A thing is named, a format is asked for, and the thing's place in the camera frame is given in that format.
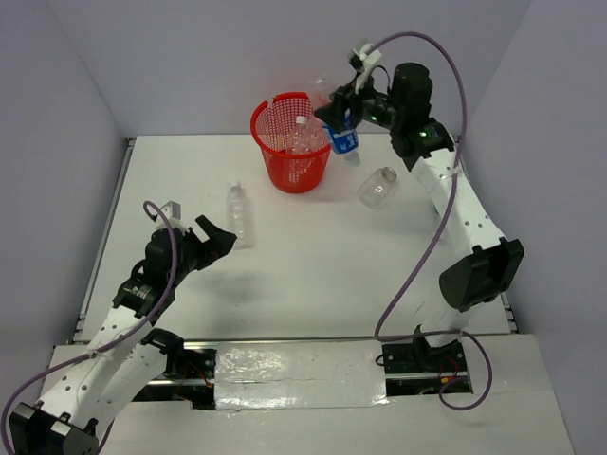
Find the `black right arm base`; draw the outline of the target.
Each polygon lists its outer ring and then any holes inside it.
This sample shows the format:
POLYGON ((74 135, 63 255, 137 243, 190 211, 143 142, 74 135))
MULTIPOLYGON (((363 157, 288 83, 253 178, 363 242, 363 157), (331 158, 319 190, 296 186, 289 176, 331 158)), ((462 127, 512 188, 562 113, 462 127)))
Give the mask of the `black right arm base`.
POLYGON ((375 362, 387 374, 460 373, 467 369, 463 346, 459 341, 434 348, 423 337, 409 342, 383 344, 375 362))

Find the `blue label plastic bottle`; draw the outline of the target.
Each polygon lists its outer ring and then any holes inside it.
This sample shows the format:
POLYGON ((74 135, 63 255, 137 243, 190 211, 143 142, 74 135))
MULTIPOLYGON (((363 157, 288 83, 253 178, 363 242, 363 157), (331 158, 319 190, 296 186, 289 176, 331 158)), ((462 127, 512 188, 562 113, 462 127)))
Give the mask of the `blue label plastic bottle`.
MULTIPOLYGON (((312 89, 309 94, 313 110, 323 107, 330 101, 331 93, 337 86, 325 76, 321 76, 312 82, 312 89)), ((335 129, 322 122, 322 128, 327 136, 332 150, 336 155, 341 156, 349 165, 358 166, 359 158, 359 137, 355 130, 347 129, 338 133, 335 129)))

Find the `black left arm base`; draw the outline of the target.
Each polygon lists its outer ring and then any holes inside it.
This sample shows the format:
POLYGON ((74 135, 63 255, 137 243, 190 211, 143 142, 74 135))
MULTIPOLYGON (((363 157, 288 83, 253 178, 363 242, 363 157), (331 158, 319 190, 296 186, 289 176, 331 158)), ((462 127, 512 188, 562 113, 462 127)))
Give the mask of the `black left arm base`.
POLYGON ((134 402, 186 402, 194 410, 214 410, 215 349, 185 350, 173 368, 148 383, 134 402))

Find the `clear bottle blue-white cap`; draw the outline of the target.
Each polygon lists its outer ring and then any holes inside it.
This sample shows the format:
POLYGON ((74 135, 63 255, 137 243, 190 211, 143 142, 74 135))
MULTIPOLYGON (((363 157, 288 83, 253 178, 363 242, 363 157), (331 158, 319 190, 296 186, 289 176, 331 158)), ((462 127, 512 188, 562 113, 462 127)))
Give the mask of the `clear bottle blue-white cap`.
POLYGON ((304 134, 306 122, 308 118, 305 116, 297 116, 295 126, 288 134, 285 151, 290 155, 306 155, 304 150, 304 134))

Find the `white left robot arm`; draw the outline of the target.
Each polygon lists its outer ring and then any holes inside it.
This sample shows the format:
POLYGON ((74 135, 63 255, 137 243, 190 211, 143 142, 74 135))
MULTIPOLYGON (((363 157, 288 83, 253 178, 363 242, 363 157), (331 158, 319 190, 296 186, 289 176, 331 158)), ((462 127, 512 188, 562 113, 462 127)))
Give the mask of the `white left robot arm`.
POLYGON ((9 399, 1 417, 8 453, 98 454, 118 414, 150 380, 184 370, 183 339, 156 323, 184 279, 227 256, 237 240, 205 216, 195 222, 206 241, 164 218, 85 353, 49 368, 63 374, 35 404, 9 399))

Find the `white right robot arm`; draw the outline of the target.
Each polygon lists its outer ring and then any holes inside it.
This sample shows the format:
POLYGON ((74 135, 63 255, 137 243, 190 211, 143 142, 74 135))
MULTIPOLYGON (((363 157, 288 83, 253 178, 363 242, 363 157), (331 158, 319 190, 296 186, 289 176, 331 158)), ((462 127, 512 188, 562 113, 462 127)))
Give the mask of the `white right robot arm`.
POLYGON ((368 121, 387 129, 395 153, 432 199, 440 234, 450 241, 455 262, 438 278, 441 302, 417 327, 425 339, 412 349, 414 364, 432 371, 446 356, 443 345, 464 330, 476 307, 509 289, 524 257, 520 240, 507 239, 493 223, 460 167, 461 142, 431 116, 433 83, 422 64, 396 67, 392 86, 377 91, 371 76, 323 95, 315 116, 341 133, 368 121))

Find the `clear ribbed plastic bottle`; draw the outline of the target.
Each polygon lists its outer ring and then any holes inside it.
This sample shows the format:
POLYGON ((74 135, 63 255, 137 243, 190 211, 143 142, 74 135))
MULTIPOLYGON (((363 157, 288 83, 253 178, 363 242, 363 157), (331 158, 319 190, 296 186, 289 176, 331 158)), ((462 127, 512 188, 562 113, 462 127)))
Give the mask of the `clear ribbed plastic bottle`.
POLYGON ((324 125, 316 118, 310 118, 306 122, 306 129, 303 138, 304 150, 307 153, 317 152, 322 149, 326 142, 326 132, 324 125))

